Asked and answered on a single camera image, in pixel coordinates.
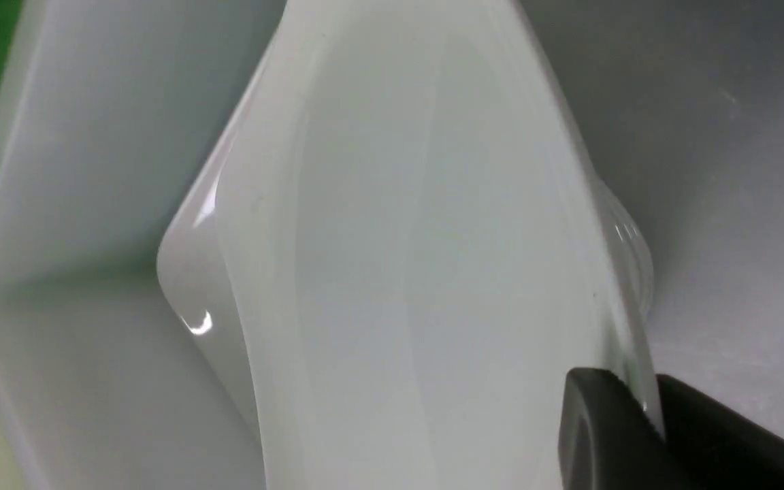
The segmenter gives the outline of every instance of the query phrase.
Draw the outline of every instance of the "black object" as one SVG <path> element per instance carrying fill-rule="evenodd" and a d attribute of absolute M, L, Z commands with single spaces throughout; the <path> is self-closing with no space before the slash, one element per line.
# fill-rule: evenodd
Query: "black object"
<path fill-rule="evenodd" d="M 565 490 L 697 488 L 609 370 L 567 374 L 558 459 Z"/>
<path fill-rule="evenodd" d="M 659 375 L 666 443 L 608 370 L 570 370 L 558 458 L 566 490 L 784 490 L 784 440 Z"/>

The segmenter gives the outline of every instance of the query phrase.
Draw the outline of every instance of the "gray surface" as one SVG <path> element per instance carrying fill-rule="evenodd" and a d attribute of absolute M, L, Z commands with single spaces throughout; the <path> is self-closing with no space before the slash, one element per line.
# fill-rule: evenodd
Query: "gray surface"
<path fill-rule="evenodd" d="M 657 370 L 784 437 L 784 1 L 523 3 L 653 252 Z"/>

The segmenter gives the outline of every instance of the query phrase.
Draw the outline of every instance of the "white container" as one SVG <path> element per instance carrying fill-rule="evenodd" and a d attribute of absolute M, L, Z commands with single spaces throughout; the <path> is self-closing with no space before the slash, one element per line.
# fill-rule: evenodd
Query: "white container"
<path fill-rule="evenodd" d="M 516 3 L 292 0 L 255 84 L 215 226 L 270 490 L 558 489 L 574 366 L 660 430 L 632 255 Z"/>

